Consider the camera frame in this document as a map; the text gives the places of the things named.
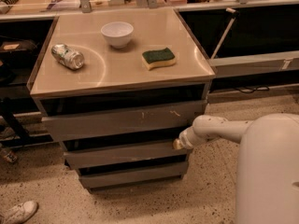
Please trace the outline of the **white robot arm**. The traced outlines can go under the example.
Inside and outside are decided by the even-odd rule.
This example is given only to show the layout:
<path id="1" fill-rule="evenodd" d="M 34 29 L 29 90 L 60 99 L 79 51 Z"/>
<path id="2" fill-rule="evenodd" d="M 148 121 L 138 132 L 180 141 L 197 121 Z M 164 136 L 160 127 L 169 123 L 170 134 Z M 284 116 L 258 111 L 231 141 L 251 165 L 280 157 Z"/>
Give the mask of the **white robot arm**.
<path id="1" fill-rule="evenodd" d="M 231 121 L 202 115 L 173 148 L 193 149 L 218 138 L 239 144 L 235 223 L 299 224 L 299 116 Z"/>

